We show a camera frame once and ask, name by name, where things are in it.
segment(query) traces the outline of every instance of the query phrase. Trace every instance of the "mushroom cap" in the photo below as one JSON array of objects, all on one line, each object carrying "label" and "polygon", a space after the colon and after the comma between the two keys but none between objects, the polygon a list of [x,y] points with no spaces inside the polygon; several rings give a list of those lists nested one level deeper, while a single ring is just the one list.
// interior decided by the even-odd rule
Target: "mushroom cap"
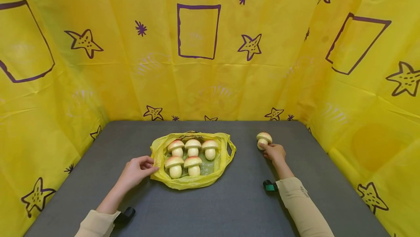
[{"label": "mushroom cap", "polygon": [[165,168],[171,168],[173,166],[181,165],[181,164],[183,164],[182,157],[172,156],[172,157],[170,157],[169,159],[166,160]]},{"label": "mushroom cap", "polygon": [[185,143],[185,148],[189,149],[189,148],[201,148],[201,143],[200,141],[196,140],[196,139],[192,139],[189,140]]},{"label": "mushroom cap", "polygon": [[193,166],[201,165],[202,160],[199,156],[189,157],[185,160],[184,168],[190,168]]},{"label": "mushroom cap", "polygon": [[168,151],[172,152],[174,149],[182,148],[184,146],[184,143],[180,140],[174,140],[169,144]]},{"label": "mushroom cap", "polygon": [[209,148],[217,148],[217,143],[214,140],[206,140],[204,141],[203,145],[201,146],[203,150],[209,149]]},{"label": "mushroom cap", "polygon": [[268,144],[273,143],[273,139],[271,138],[270,134],[268,134],[267,132],[260,132],[260,133],[258,133],[257,140],[260,140],[260,139],[266,139],[266,140],[268,140]]}]

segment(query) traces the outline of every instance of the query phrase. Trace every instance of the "beige sleeve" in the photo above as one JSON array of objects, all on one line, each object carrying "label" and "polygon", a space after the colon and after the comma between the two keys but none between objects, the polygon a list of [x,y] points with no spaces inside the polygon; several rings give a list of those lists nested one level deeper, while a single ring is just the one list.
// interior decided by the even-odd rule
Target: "beige sleeve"
[{"label": "beige sleeve", "polygon": [[298,178],[281,179],[276,184],[301,237],[334,237],[327,221]]},{"label": "beige sleeve", "polygon": [[86,218],[80,223],[80,228],[74,237],[109,237],[114,229],[114,220],[120,214],[99,213],[91,210]]}]

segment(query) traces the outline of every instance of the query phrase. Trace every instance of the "yellow backdrop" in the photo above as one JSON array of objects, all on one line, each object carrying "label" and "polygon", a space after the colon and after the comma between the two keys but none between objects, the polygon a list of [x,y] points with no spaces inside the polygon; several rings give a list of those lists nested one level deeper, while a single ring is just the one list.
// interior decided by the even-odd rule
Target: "yellow backdrop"
[{"label": "yellow backdrop", "polygon": [[417,236],[419,2],[0,0],[0,228],[22,236],[109,121],[299,120]]}]

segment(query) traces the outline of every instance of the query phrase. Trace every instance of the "gray table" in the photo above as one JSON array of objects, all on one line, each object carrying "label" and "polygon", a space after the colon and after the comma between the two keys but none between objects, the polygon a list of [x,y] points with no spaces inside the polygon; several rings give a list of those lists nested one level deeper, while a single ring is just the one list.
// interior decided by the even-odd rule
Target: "gray table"
[{"label": "gray table", "polygon": [[256,148],[268,132],[287,151],[287,162],[328,221],[336,237],[389,236],[306,127],[295,121],[114,121],[109,123],[25,236],[72,237],[133,157],[150,155],[150,145],[169,133],[195,130],[231,135],[237,153],[210,187],[172,190],[146,179],[121,205],[137,213],[111,236],[299,236],[278,195],[271,164]]}]

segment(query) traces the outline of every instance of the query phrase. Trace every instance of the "purple rectangle outline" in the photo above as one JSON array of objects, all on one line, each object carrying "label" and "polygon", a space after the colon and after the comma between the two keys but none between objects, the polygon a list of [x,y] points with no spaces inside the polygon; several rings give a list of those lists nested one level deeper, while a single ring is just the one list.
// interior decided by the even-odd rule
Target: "purple rectangle outline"
[{"label": "purple rectangle outline", "polygon": [[[220,17],[220,10],[221,10],[222,5],[182,5],[180,3],[177,4],[177,15],[178,15],[178,55],[180,57],[186,57],[186,58],[205,58],[205,59],[214,59],[215,55],[216,55],[216,46],[217,46],[217,32],[219,29],[219,17]],[[190,9],[190,10],[203,10],[203,9],[217,9],[218,13],[217,13],[217,24],[216,24],[216,36],[215,36],[215,41],[214,41],[214,52],[213,52],[213,57],[209,58],[209,57],[200,57],[200,56],[196,56],[196,55],[181,55],[181,39],[180,39],[180,25],[181,25],[181,21],[180,21],[180,17],[179,17],[179,10],[181,8],[185,8],[185,9]]]},{"label": "purple rectangle outline", "polygon": [[330,62],[331,64],[333,64],[334,62],[329,59],[330,53],[334,49],[335,42],[337,42],[338,38],[340,37],[341,33],[343,32],[344,27],[346,26],[346,23],[347,23],[347,21],[348,21],[349,18],[353,18],[354,21],[361,21],[361,22],[370,22],[370,23],[376,23],[376,24],[383,24],[384,25],[384,28],[382,28],[381,32],[379,32],[379,34],[372,41],[372,43],[370,44],[370,46],[368,46],[368,48],[365,50],[365,52],[362,54],[362,56],[357,60],[357,62],[354,64],[354,66],[347,73],[335,69],[334,66],[331,67],[332,70],[334,70],[335,72],[340,73],[340,74],[344,74],[344,75],[351,74],[351,72],[356,68],[357,65],[359,65],[360,61],[362,61],[362,59],[365,57],[365,55],[367,54],[367,52],[369,51],[369,49],[373,46],[373,44],[376,42],[376,40],[379,38],[379,36],[381,36],[381,34],[385,31],[385,29],[392,22],[390,20],[381,20],[381,19],[374,19],[374,18],[365,18],[363,16],[355,16],[353,13],[349,13],[349,15],[347,16],[346,20],[344,21],[343,26],[340,28],[340,31],[339,31],[337,37],[335,38],[334,42],[332,42],[332,45],[331,45],[331,47],[330,47],[330,49],[328,51],[327,56],[325,57],[325,59],[328,62]]},{"label": "purple rectangle outline", "polygon": [[25,79],[15,79],[14,76],[7,70],[6,64],[3,63],[3,61],[0,60],[0,68],[3,69],[3,71],[6,73],[6,75],[9,77],[9,79],[13,83],[28,82],[28,81],[32,81],[32,80],[36,80],[36,79],[39,79],[41,77],[44,77],[46,74],[48,74],[50,71],[52,71],[53,70],[53,67],[55,66],[55,61],[54,61],[54,58],[53,58],[53,54],[51,53],[50,46],[48,46],[47,40],[45,39],[44,34],[41,31],[41,28],[39,28],[38,22],[36,21],[35,16],[32,13],[32,10],[31,10],[30,6],[28,5],[27,0],[21,0],[21,1],[10,2],[10,3],[2,3],[2,4],[0,4],[0,11],[1,10],[10,9],[10,8],[15,8],[15,7],[21,7],[22,5],[27,5],[28,6],[28,9],[29,9],[29,11],[30,11],[30,13],[32,15],[32,18],[34,19],[35,24],[38,27],[38,30],[41,33],[41,36],[44,39],[45,44],[47,45],[48,51],[50,52],[51,59],[52,59],[52,66],[51,66],[50,69],[48,69],[44,73],[39,74],[38,76],[28,77],[28,78],[25,78]]}]

